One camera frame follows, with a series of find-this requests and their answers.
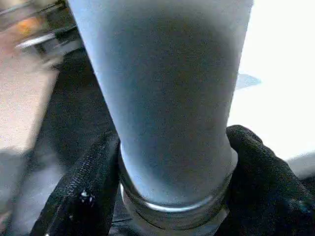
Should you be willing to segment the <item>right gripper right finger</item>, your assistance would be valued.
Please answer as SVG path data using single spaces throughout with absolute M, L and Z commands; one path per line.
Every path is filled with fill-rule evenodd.
M 251 130 L 229 126 L 226 134 L 238 154 L 229 185 L 228 216 L 218 236 L 313 236 L 315 197 Z

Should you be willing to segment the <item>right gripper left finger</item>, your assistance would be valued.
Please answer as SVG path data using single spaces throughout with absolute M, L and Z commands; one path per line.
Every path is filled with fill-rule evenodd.
M 108 131 L 60 179 L 30 235 L 106 236 L 119 184 L 119 137 Z

